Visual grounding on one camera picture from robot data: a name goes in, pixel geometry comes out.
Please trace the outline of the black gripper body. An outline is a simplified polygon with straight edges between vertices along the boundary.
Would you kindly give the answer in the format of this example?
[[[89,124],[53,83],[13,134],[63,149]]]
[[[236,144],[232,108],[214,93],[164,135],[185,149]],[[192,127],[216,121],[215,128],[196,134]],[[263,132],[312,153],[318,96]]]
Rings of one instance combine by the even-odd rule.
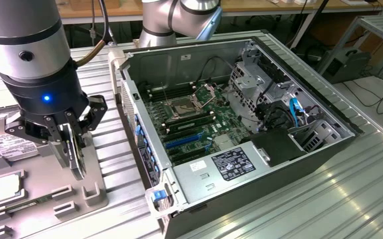
[[[72,66],[39,79],[17,79],[5,74],[1,78],[17,101],[21,116],[28,120],[41,120],[45,116],[63,119],[67,110],[77,115],[88,106],[88,97]]]

